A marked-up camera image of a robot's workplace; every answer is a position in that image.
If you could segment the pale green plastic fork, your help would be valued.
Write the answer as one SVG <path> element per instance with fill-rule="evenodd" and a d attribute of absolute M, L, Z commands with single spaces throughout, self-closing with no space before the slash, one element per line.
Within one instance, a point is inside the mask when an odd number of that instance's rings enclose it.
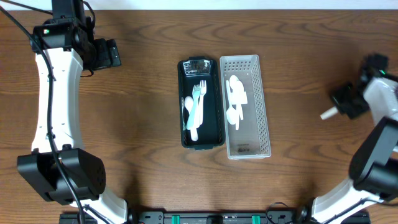
<path fill-rule="evenodd" d="M 197 84 L 193 87 L 193 91 L 192 91 L 193 106 L 192 106 L 192 110 L 191 110 L 191 113 L 190 113 L 190 115 L 188 117 L 188 121 L 187 121 L 187 129 L 188 130 L 191 130 L 195 127 L 196 112 L 197 112 L 197 106 L 198 106 L 198 99 L 200 97 L 200 91 L 201 91 L 200 84 Z"/>

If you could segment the white plastic spoon bowl-down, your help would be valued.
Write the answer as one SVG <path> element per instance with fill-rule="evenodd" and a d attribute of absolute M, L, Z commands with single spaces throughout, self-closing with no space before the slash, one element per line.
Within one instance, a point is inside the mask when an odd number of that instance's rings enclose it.
<path fill-rule="evenodd" d="M 240 120 L 243 120 L 243 109 L 242 109 L 242 100 L 244 92 L 243 84 L 236 75 L 232 75 L 230 77 L 229 84 L 233 91 L 233 95 L 236 102 L 236 110 L 239 114 L 239 118 Z"/>

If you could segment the white plastic utensil handle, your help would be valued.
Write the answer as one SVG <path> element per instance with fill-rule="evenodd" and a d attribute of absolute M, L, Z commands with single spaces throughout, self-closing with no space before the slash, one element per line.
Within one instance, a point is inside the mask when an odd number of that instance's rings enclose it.
<path fill-rule="evenodd" d="M 228 109 L 226 110 L 227 120 L 229 124 L 235 125 L 239 121 L 238 112 L 233 108 L 232 101 L 231 101 L 231 89 L 229 85 L 229 81 L 226 80 L 226 92 L 228 97 Z"/>

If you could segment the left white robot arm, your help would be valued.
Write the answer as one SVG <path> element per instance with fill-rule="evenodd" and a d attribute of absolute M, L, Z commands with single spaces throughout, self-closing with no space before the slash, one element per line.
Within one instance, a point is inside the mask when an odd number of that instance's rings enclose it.
<path fill-rule="evenodd" d="M 77 222 L 127 223 L 127 202 L 106 185 L 103 161 L 85 151 L 79 122 L 84 71 L 121 64 L 113 39 L 96 39 L 96 19 L 86 1 L 53 1 L 52 18 L 30 37 L 39 71 L 39 114 L 31 152 L 17 170 L 48 202 L 79 209 Z"/>

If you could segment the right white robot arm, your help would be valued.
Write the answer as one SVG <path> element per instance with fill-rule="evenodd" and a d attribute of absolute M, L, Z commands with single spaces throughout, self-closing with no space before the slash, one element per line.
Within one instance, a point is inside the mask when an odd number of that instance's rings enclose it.
<path fill-rule="evenodd" d="M 296 214 L 296 223 L 343 223 L 371 205 L 397 206 L 397 77 L 389 59 L 369 54 L 359 77 L 330 92 L 333 107 L 321 119 L 345 114 L 349 119 L 370 111 L 374 129 L 355 152 L 348 177 L 327 194 L 312 199 Z"/>

